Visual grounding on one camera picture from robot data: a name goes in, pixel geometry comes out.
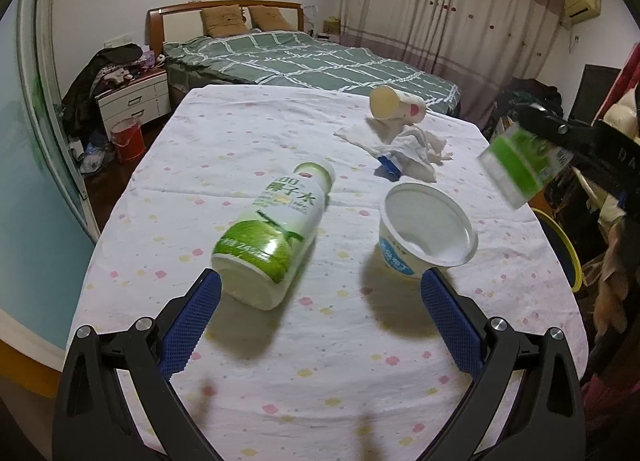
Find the white nightstand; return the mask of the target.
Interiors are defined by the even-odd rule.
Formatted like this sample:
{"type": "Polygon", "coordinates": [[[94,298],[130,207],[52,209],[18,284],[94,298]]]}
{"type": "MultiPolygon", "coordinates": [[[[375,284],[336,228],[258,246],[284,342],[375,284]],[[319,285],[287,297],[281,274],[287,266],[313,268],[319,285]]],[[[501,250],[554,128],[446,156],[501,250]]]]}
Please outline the white nightstand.
{"type": "Polygon", "coordinates": [[[117,89],[96,96],[108,139],[121,121],[137,118],[141,125],[171,112],[165,70],[154,70],[117,89]]]}

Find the brown right pillow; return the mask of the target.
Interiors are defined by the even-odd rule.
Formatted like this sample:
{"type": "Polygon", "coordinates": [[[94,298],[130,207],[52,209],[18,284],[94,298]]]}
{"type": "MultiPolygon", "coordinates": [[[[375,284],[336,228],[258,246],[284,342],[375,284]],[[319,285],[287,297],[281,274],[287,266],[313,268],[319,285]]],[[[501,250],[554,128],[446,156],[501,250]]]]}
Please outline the brown right pillow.
{"type": "Polygon", "coordinates": [[[249,6],[250,18],[254,28],[261,31],[295,31],[296,27],[285,20],[278,7],[249,6]]]}

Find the black bin yellow rim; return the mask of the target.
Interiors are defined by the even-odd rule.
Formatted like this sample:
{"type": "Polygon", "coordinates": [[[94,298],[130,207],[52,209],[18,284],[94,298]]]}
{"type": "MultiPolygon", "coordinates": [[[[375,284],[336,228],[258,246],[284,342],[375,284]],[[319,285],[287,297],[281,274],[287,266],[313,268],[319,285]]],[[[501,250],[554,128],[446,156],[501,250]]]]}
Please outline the black bin yellow rim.
{"type": "Polygon", "coordinates": [[[533,207],[532,211],[563,269],[572,292],[577,293],[582,288],[584,277],[582,277],[582,265],[580,265],[574,245],[551,216],[536,207],[533,207]]]}

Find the wooden bed headboard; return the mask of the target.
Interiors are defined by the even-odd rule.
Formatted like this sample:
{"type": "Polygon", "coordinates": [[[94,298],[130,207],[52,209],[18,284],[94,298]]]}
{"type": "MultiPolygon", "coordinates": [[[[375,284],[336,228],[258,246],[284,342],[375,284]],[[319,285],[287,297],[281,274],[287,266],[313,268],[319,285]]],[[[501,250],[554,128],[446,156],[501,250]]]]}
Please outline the wooden bed headboard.
{"type": "Polygon", "coordinates": [[[277,0],[194,0],[151,9],[146,17],[148,45],[157,56],[166,43],[247,34],[252,28],[303,32],[303,6],[277,0]]]}

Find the blue white small wrapper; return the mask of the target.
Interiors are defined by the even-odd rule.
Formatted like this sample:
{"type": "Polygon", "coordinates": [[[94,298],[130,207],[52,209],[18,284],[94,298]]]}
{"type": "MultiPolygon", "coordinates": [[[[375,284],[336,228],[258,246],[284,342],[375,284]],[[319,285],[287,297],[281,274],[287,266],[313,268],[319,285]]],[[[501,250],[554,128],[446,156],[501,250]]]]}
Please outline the blue white small wrapper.
{"type": "Polygon", "coordinates": [[[387,155],[380,155],[378,157],[383,173],[386,177],[393,181],[398,181],[402,176],[402,172],[397,164],[387,155]]]}

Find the green checked bed quilt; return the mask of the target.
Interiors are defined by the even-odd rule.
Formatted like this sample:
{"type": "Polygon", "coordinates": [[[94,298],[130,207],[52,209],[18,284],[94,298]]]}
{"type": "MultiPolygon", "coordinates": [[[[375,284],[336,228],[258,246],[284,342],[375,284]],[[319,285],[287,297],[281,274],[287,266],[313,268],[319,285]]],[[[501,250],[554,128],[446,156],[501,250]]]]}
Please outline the green checked bed quilt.
{"type": "Polygon", "coordinates": [[[387,85],[417,95],[428,109],[454,115],[457,85],[405,62],[298,31],[254,31],[225,38],[198,36],[164,45],[170,85],[182,92],[208,84],[286,86],[367,96],[387,85]]]}

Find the white paper cup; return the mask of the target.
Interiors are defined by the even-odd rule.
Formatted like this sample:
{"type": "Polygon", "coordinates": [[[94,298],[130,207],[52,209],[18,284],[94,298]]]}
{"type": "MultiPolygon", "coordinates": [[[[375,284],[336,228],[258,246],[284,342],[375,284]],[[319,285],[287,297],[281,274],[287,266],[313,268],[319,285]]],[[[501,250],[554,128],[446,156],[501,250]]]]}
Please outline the white paper cup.
{"type": "Polygon", "coordinates": [[[420,123],[426,113],[425,100],[390,86],[378,86],[369,95],[372,116],[378,121],[420,123]]]}

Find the brown pillow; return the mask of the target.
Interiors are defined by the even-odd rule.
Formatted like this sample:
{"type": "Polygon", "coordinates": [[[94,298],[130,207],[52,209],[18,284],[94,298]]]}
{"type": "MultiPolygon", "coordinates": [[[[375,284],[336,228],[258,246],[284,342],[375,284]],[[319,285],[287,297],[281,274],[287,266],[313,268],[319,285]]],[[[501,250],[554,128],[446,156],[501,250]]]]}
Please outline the brown pillow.
{"type": "Polygon", "coordinates": [[[285,20],[278,7],[249,6],[250,18],[254,28],[261,31],[295,31],[296,27],[285,20]]]}
{"type": "Polygon", "coordinates": [[[201,10],[205,34],[211,38],[223,38],[247,34],[242,8],[239,5],[217,6],[201,10]]]}

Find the dark clothes pile on nightstand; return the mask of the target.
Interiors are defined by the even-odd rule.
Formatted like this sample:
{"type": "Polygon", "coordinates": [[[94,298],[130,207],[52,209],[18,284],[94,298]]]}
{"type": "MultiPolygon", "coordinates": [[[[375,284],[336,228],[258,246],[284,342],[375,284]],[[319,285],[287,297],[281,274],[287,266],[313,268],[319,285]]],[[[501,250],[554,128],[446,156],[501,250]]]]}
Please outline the dark clothes pile on nightstand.
{"type": "Polygon", "coordinates": [[[95,132],[104,132],[96,96],[110,85],[106,76],[115,71],[129,71],[142,56],[137,44],[104,48],[98,51],[76,76],[62,100],[62,124],[70,139],[79,139],[87,146],[95,132]]]}

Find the brown left pillow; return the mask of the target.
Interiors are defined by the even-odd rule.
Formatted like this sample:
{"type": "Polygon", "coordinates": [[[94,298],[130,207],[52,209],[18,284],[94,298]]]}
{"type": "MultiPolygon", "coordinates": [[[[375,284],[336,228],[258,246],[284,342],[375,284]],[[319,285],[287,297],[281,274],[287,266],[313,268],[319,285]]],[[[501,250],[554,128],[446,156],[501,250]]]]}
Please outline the brown left pillow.
{"type": "Polygon", "coordinates": [[[205,34],[211,38],[223,38],[247,34],[242,8],[239,5],[217,6],[201,10],[205,34]]]}

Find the black television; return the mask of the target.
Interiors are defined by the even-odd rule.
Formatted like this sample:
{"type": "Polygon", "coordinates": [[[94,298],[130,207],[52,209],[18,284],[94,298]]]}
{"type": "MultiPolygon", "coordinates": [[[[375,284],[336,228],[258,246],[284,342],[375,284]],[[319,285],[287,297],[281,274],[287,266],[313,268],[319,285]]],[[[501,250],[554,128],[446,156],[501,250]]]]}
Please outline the black television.
{"type": "Polygon", "coordinates": [[[618,74],[619,68],[586,64],[568,118],[591,124],[608,97],[618,74]]]}

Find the green white carton box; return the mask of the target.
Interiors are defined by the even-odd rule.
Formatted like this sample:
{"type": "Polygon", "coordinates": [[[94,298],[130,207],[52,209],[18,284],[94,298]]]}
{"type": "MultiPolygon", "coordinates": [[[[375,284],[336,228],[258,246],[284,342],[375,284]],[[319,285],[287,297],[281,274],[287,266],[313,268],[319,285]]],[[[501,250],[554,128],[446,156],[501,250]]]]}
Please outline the green white carton box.
{"type": "Polygon", "coordinates": [[[574,154],[518,124],[489,143],[480,165],[506,203],[518,210],[570,164],[574,154]]]}

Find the green white drink bottle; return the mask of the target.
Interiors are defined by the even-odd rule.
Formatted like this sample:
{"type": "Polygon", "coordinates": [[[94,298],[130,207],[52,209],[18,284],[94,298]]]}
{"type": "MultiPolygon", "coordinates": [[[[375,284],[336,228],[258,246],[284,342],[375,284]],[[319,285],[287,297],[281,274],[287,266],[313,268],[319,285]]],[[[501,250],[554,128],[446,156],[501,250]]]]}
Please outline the green white drink bottle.
{"type": "Polygon", "coordinates": [[[334,181],[323,158],[270,180],[213,248],[224,293],[260,311],[282,303],[317,236],[334,181]]]}

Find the wall air conditioner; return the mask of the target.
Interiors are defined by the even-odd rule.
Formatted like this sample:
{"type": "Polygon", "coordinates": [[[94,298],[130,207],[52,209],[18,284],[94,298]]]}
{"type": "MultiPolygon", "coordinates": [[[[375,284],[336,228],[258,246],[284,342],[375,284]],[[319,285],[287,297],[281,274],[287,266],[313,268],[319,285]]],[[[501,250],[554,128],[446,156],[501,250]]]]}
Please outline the wall air conditioner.
{"type": "Polygon", "coordinates": [[[599,17],[601,0],[565,0],[564,18],[570,25],[599,17]]]}

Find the red bucket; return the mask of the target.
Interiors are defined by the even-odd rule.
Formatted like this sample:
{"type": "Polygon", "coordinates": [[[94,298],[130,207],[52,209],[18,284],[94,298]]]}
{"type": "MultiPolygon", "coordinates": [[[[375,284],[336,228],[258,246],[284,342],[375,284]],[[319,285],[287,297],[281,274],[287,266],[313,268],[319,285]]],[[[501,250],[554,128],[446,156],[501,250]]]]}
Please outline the red bucket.
{"type": "Polygon", "coordinates": [[[111,129],[111,142],[122,163],[140,158],[145,151],[145,143],[139,119],[131,117],[116,123],[111,129]]]}

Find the cream puffer jacket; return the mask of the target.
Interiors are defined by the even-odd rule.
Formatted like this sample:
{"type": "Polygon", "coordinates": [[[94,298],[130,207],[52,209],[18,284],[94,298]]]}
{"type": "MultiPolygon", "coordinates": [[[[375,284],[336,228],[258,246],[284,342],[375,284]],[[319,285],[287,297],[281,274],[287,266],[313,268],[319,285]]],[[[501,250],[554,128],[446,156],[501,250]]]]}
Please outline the cream puffer jacket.
{"type": "Polygon", "coordinates": [[[638,108],[634,88],[625,92],[623,97],[606,111],[603,122],[635,142],[639,141],[638,108]]]}

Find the pink white curtain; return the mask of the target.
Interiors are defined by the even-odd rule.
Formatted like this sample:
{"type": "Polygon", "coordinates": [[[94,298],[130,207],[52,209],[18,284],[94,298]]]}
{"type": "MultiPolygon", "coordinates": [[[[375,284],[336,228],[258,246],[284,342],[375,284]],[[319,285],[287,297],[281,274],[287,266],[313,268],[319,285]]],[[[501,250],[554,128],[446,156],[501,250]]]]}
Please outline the pink white curtain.
{"type": "Polygon", "coordinates": [[[460,114],[487,123],[512,78],[534,78],[564,0],[341,0],[341,40],[458,86],[460,114]]]}

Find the white plastic yogurt bowl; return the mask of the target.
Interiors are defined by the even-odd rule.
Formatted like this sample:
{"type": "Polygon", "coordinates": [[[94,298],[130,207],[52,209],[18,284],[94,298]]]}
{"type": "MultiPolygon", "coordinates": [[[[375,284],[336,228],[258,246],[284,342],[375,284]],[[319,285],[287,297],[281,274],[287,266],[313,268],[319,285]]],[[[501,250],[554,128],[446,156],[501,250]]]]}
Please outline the white plastic yogurt bowl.
{"type": "Polygon", "coordinates": [[[434,187],[400,182],[381,202],[378,248],[386,265],[401,277],[419,278],[431,267],[464,265],[477,245],[468,215],[434,187]]]}

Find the white tissue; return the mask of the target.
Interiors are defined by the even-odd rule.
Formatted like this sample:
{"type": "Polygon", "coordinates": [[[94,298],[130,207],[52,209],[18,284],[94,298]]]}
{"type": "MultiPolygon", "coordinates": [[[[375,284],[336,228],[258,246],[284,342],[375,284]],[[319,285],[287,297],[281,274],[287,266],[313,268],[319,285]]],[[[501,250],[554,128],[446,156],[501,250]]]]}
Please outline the white tissue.
{"type": "Polygon", "coordinates": [[[424,182],[435,182],[435,166],[452,159],[445,139],[401,121],[383,122],[367,117],[363,122],[339,129],[335,135],[366,151],[376,161],[380,155],[389,156],[400,168],[401,177],[424,182]]]}

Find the clothes pile on cabinet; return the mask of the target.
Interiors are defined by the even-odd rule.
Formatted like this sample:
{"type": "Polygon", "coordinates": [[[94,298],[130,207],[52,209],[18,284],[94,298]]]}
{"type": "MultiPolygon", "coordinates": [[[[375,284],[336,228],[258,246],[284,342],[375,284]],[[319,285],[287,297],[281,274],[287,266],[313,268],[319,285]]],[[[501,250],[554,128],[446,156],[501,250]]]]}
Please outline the clothes pile on cabinet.
{"type": "Polygon", "coordinates": [[[483,128],[483,135],[488,141],[504,132],[512,122],[518,119],[516,107],[521,103],[537,103],[544,109],[562,117],[562,96],[555,86],[548,86],[534,78],[512,77],[506,89],[500,92],[494,102],[488,122],[483,128]]]}

